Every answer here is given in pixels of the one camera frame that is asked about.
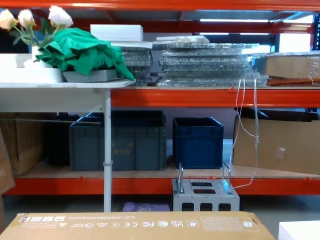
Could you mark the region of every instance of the dark blue storage bin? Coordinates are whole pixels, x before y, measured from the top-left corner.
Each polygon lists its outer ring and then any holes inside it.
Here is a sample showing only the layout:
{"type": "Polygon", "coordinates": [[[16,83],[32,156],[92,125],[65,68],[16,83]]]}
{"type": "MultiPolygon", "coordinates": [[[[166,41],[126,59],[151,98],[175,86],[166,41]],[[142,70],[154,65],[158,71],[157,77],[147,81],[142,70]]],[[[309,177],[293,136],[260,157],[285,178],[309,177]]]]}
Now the dark blue storage bin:
{"type": "Polygon", "coordinates": [[[219,169],[222,167],[224,126],[212,117],[173,119],[173,157],[176,167],[219,169]]]}
{"type": "MultiPolygon", "coordinates": [[[[101,113],[91,113],[70,126],[71,170],[103,169],[104,131],[101,113]]],[[[111,140],[113,170],[166,168],[167,138],[162,111],[111,111],[111,140]]]]}

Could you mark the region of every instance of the metal bracket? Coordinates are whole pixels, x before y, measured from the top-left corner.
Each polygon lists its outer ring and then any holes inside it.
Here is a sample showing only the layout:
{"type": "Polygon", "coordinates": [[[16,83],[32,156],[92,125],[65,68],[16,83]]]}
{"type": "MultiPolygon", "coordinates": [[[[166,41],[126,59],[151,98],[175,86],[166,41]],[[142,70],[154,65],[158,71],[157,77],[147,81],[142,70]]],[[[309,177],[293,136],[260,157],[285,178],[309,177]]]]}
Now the metal bracket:
{"type": "Polygon", "coordinates": [[[103,162],[103,166],[106,166],[106,167],[112,167],[112,164],[114,163],[114,161],[111,160],[110,163],[106,163],[105,161],[103,162]]]}
{"type": "Polygon", "coordinates": [[[184,193],[184,167],[182,166],[182,163],[179,162],[179,175],[178,175],[178,181],[177,181],[177,189],[178,193],[183,194],[184,193]]]}
{"type": "Polygon", "coordinates": [[[227,182],[227,186],[228,186],[227,193],[228,194],[231,194],[231,191],[230,191],[230,180],[231,180],[231,170],[228,167],[228,165],[223,161],[222,162],[222,180],[221,180],[221,183],[224,186],[225,183],[227,182]],[[225,181],[225,167],[228,169],[228,182],[225,181]]]}

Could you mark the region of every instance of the gray storage crate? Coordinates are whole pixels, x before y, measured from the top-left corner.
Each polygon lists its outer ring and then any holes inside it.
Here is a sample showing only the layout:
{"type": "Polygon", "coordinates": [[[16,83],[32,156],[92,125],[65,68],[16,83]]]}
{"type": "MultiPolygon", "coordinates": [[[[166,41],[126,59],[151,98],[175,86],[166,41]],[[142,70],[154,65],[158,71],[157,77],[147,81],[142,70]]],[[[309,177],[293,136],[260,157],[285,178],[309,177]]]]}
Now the gray storage crate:
{"type": "MultiPolygon", "coordinates": [[[[70,167],[73,171],[103,169],[104,118],[91,114],[72,124],[70,167]]],[[[166,168],[166,127],[161,111],[112,111],[112,170],[166,168]]]]}

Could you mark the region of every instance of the purple cloth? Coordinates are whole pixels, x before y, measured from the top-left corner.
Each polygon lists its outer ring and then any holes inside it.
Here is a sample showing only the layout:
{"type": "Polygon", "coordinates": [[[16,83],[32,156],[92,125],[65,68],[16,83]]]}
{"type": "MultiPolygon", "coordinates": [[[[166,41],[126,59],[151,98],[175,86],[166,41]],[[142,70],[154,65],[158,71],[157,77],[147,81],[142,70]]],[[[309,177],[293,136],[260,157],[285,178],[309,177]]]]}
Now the purple cloth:
{"type": "Polygon", "coordinates": [[[134,203],[126,202],[122,212],[170,212],[166,204],[134,203]]]}

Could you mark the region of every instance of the gray tray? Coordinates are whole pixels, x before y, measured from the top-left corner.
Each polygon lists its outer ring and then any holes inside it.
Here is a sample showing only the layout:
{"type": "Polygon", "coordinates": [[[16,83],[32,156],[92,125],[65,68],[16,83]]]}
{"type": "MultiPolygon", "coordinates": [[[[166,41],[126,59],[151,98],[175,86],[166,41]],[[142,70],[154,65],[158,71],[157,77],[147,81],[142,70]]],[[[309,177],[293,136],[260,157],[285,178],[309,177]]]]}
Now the gray tray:
{"type": "Polygon", "coordinates": [[[69,83],[105,83],[119,78],[116,70],[91,71],[89,76],[75,71],[65,71],[63,75],[69,83]]]}

